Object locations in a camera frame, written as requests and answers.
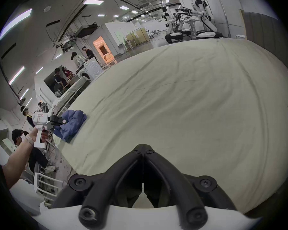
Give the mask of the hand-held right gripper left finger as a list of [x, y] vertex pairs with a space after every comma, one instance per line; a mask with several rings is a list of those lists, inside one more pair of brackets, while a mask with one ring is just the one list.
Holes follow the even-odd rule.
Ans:
[[101, 229], [110, 205], [132, 208], [142, 193], [143, 153], [144, 144], [140, 144], [104, 173], [74, 174], [52, 203], [52, 209], [80, 205], [80, 223], [87, 229]]

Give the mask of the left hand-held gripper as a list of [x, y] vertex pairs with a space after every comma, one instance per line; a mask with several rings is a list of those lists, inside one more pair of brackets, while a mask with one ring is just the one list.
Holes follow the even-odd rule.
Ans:
[[33, 114], [33, 123], [38, 130], [34, 147], [38, 149], [46, 149], [46, 144], [41, 141], [42, 132], [47, 130], [59, 130], [61, 125], [66, 124], [68, 121], [59, 116], [50, 116], [48, 113], [35, 112]]

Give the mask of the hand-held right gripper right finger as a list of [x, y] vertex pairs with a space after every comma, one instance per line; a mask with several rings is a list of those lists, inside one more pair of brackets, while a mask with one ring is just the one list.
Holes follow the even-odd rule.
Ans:
[[237, 211], [214, 178], [181, 173], [150, 145], [143, 145], [143, 183], [155, 208], [177, 206], [183, 228], [202, 228], [208, 221], [205, 206]]

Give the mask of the person's left hand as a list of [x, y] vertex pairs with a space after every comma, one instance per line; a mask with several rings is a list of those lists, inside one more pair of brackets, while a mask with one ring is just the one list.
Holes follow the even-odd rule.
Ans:
[[33, 147], [42, 149], [46, 148], [46, 140], [49, 137], [46, 129], [38, 130], [37, 127], [34, 127], [27, 136], [30, 136], [28, 141], [32, 143]]

